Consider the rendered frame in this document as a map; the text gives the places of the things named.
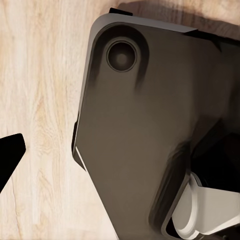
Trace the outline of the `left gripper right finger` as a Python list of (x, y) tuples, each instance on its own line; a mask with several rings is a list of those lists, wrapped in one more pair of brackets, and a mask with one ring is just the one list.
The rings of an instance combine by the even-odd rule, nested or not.
[(240, 135), (228, 133), (224, 151), (240, 173)]

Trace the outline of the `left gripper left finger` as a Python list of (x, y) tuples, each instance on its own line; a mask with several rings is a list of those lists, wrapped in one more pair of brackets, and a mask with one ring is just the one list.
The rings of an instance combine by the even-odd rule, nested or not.
[(0, 193), (26, 152), (21, 133), (0, 138)]

